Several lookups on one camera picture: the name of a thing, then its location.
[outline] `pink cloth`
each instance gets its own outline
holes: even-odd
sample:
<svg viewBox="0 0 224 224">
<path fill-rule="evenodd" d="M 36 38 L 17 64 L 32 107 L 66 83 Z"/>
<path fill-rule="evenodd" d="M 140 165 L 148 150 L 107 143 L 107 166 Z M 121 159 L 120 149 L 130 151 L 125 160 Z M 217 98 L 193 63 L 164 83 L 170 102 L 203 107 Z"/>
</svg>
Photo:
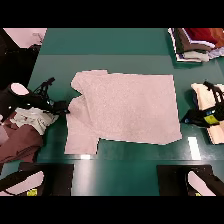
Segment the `pink cloth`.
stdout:
<svg viewBox="0 0 224 224">
<path fill-rule="evenodd" d="M 182 138 L 172 75 L 76 73 L 65 154 L 96 154 L 99 138 L 165 145 Z"/>
</svg>

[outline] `yellow label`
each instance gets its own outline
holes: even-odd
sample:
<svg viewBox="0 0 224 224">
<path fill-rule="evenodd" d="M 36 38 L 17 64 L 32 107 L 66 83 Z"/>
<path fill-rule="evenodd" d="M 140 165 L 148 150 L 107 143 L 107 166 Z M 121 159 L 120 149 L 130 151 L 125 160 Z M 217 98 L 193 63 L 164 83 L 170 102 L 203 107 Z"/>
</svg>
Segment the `yellow label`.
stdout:
<svg viewBox="0 0 224 224">
<path fill-rule="evenodd" d="M 207 117 L 204 117 L 204 119 L 206 120 L 207 123 L 209 124 L 216 124 L 219 123 L 219 121 L 213 116 L 213 115 L 209 115 Z"/>
<path fill-rule="evenodd" d="M 37 189 L 27 191 L 27 196 L 37 196 Z"/>
</svg>

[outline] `brown cloth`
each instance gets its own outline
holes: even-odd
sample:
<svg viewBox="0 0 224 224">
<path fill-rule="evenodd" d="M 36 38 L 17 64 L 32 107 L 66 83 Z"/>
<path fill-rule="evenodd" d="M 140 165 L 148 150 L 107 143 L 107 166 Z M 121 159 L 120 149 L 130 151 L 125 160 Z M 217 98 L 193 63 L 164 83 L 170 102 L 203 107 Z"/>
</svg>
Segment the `brown cloth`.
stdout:
<svg viewBox="0 0 224 224">
<path fill-rule="evenodd" d="M 17 125 L 4 123 L 4 129 L 9 139 L 0 147 L 0 163 L 13 160 L 33 162 L 34 153 L 43 145 L 43 139 L 31 125 Z"/>
<path fill-rule="evenodd" d="M 223 28 L 209 28 L 211 35 L 218 42 L 215 45 L 215 48 L 224 47 L 224 33 Z"/>
<path fill-rule="evenodd" d="M 182 30 L 182 28 L 175 28 L 177 30 L 177 34 L 180 37 L 181 43 L 183 45 L 183 51 L 193 51 L 193 50 L 206 50 L 206 51 L 211 51 L 212 49 L 209 46 L 206 46 L 204 44 L 191 44 Z"/>
</svg>

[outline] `table surface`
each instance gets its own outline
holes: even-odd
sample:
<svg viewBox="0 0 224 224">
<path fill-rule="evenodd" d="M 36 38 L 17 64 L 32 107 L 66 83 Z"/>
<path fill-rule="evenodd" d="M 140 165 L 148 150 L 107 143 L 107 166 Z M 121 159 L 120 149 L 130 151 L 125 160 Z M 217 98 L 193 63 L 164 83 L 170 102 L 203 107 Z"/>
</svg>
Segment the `table surface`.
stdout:
<svg viewBox="0 0 224 224">
<path fill-rule="evenodd" d="M 165 28 L 56 29 L 49 28 L 29 88 L 55 77 L 49 89 L 53 100 L 70 102 L 78 92 L 70 83 L 76 72 L 107 69 L 110 73 L 172 74 L 181 119 L 193 107 L 191 84 L 224 83 L 224 59 L 207 63 L 176 62 Z M 158 195 L 156 165 L 211 164 L 224 181 L 223 145 L 211 145 L 205 129 L 181 124 L 182 140 L 161 146 L 100 140 L 91 160 L 64 155 L 65 117 L 50 126 L 38 162 L 74 163 L 72 195 Z M 188 137 L 196 137 L 201 161 L 192 161 Z M 18 169 L 19 161 L 5 164 L 1 178 Z"/>
</svg>

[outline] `red cloth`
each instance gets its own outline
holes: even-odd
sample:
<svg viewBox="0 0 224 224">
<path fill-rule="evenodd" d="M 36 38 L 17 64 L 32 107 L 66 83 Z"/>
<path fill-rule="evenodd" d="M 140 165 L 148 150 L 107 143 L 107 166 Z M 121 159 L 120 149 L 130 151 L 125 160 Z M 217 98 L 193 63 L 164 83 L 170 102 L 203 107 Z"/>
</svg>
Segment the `red cloth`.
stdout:
<svg viewBox="0 0 224 224">
<path fill-rule="evenodd" d="M 207 41 L 216 44 L 218 41 L 212 37 L 209 28 L 184 28 L 192 40 Z"/>
</svg>

